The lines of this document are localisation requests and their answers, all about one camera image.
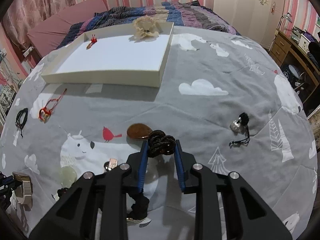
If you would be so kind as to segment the grey polar bear blanket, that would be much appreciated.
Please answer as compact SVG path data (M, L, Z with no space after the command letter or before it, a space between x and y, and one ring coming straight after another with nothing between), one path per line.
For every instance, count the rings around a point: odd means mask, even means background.
M79 176L103 172L140 149L126 131L143 123L181 142L182 149L219 174L239 172L297 239L309 222L317 191L317 151L303 105L277 64L254 41L175 27L159 88L51 84L46 55L20 88L1 135L1 171L22 172L33 184L32 207L15 198L7 212L29 234L53 206L61 168ZM46 123L39 110L67 92ZM230 124L249 116L248 146Z

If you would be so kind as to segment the brown amber teardrop pendant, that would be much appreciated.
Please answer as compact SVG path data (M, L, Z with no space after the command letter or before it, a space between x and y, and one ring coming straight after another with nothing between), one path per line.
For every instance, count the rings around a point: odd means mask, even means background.
M175 153L176 140L161 130L152 130L145 124L132 124L127 129L127 136L132 140L146 140L148 142L147 156L155 158L159 155Z

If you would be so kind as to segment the silver desk lamp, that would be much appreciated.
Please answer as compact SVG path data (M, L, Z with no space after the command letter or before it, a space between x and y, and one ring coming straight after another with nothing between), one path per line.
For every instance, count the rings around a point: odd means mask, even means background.
M292 26L293 26L292 15L289 12L287 12L286 14L283 14L278 23L278 30L283 32L286 35L289 35L291 33Z

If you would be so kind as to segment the white decorated wardrobe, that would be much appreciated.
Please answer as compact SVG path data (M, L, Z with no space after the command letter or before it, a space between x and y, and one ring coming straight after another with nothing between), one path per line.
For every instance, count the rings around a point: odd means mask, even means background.
M285 0L214 0L214 12L242 36L270 48Z

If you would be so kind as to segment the silver charm black tassel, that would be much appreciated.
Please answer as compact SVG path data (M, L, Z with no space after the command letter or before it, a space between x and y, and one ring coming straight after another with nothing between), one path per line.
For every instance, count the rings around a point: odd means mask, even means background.
M229 147L240 147L241 145L248 146L251 139L248 123L249 123L249 116L245 112L241 113L237 120L234 120L233 122L231 122L229 126L231 131L234 134L241 133L245 136L245 138L241 140L231 141L229 143Z

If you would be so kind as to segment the pink patterned curtain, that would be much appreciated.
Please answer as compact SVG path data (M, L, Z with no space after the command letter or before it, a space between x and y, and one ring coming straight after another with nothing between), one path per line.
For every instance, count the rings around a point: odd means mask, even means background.
M24 43L30 29L74 3L75 0L14 0L4 15L4 29L17 43Z

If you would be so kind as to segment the wall power strip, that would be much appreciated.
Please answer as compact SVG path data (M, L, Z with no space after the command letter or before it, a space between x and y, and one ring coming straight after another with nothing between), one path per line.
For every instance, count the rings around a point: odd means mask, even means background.
M26 58L28 57L28 55L33 51L34 47L33 46L30 46L28 49L26 49L24 52L23 52L23 56Z

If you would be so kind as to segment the wooden desk with drawers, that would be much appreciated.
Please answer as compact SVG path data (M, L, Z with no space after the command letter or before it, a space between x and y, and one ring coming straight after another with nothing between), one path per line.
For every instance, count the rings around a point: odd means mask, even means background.
M310 57L279 29L275 31L269 54L299 96L304 112L310 116L319 106L319 70Z

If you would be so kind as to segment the beige band wristwatch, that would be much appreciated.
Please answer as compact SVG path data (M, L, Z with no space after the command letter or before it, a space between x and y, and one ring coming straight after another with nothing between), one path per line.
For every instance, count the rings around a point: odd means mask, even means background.
M29 175L22 172L13 172L14 179L21 183L14 190L16 202L20 205L32 207L33 205L33 185Z

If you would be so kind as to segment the cream fabric scrunchie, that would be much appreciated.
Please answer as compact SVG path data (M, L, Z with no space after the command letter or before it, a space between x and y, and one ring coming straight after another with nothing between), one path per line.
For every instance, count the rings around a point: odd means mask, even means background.
M159 32L157 21L150 16L142 16L135 19L133 22L133 27L135 29L135 38L137 40L142 40L145 38L157 38Z

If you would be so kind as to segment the red cord gourd pendant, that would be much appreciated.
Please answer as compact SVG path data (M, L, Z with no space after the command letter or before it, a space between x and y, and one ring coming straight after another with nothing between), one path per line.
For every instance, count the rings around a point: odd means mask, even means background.
M95 35L92 35L90 43L87 45L86 49L90 49L95 43L97 43L97 38Z

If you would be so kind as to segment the striped purple blue quilt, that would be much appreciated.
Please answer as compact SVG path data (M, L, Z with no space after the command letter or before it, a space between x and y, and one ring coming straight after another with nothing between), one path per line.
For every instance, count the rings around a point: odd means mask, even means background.
M92 18L71 25L67 35L57 46L64 47L87 31L129 24L142 16L153 17L158 22L172 22L177 26L221 31L239 35L240 33L212 9L200 5L199 1L189 3L162 2L161 5L145 7L113 7L105 12L96 12Z

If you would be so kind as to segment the white shallow tray box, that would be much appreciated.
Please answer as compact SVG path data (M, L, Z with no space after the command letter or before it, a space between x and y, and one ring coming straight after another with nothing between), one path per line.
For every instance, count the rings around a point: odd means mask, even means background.
M104 83L158 88L169 55L174 24L164 22L157 38L135 40L132 24L94 29L57 50L42 72L46 83ZM92 35L97 38L86 49Z

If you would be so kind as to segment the red cord bead charm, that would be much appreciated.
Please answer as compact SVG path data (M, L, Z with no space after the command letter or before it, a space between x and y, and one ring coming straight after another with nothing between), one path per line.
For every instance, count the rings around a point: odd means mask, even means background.
M54 112L55 108L57 107L61 99L64 97L66 92L67 92L67 88L63 91L63 93L58 98L53 98L48 100L45 106L39 110L39 119L43 123L46 123L49 120L49 118L52 116L52 113Z

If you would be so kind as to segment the black scrunchie with buckle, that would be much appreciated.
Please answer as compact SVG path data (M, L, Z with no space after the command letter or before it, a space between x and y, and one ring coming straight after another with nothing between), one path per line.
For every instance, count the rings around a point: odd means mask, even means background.
M149 199L144 196L143 191L138 192L131 189L127 193L134 200L131 205L131 211L127 213L126 220L133 223L145 223L148 216Z

